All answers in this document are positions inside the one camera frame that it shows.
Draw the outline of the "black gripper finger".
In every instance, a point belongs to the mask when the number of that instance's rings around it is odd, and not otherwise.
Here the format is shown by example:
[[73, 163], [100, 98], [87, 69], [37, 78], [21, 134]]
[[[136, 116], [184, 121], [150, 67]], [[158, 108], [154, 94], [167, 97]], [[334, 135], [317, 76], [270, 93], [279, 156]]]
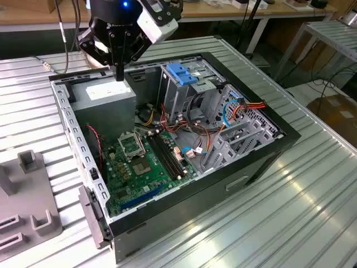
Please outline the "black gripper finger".
[[79, 33], [76, 39], [81, 50], [98, 63], [109, 66], [115, 80], [119, 81], [120, 60], [111, 34], [106, 28], [94, 29], [89, 27], [86, 31]]
[[148, 36], [142, 30], [126, 31], [122, 55], [120, 57], [119, 80], [124, 80], [124, 67], [132, 61], [137, 61], [152, 45]]

